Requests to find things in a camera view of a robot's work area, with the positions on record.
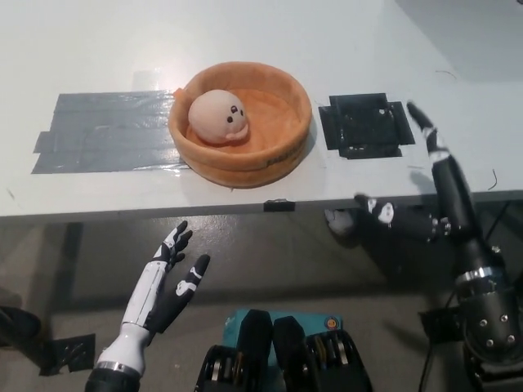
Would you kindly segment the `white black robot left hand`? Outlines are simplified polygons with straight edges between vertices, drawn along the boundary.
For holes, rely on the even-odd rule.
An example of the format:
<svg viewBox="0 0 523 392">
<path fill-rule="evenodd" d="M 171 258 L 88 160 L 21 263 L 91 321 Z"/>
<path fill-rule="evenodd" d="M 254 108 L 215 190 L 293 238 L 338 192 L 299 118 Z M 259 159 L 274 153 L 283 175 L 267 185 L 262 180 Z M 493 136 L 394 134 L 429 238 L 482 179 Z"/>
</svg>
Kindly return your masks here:
<svg viewBox="0 0 523 392">
<path fill-rule="evenodd" d="M 164 289 L 172 268 L 185 257 L 183 251 L 192 232 L 182 221 L 161 242 L 139 277 L 127 303 L 117 338 L 101 353 L 96 369 L 109 369 L 141 377 L 145 371 L 145 348 L 163 333 L 189 304 L 210 261 L 202 255 L 172 289 Z"/>
</svg>

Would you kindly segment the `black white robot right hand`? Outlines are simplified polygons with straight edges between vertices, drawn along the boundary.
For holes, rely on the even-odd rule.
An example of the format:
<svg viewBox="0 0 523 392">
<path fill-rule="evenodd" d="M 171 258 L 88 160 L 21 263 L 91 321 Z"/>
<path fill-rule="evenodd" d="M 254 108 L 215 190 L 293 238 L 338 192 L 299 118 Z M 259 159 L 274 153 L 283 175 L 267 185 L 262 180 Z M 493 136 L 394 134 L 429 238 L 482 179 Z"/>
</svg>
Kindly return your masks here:
<svg viewBox="0 0 523 392">
<path fill-rule="evenodd" d="M 420 215 L 413 209 L 356 194 L 361 210 L 381 225 L 411 238 L 433 242 L 447 238 L 458 259 L 454 264 L 456 284 L 493 277 L 501 267 L 483 237 L 463 171 L 429 117 L 412 101 L 411 118 L 426 141 L 440 215 Z"/>
</svg>

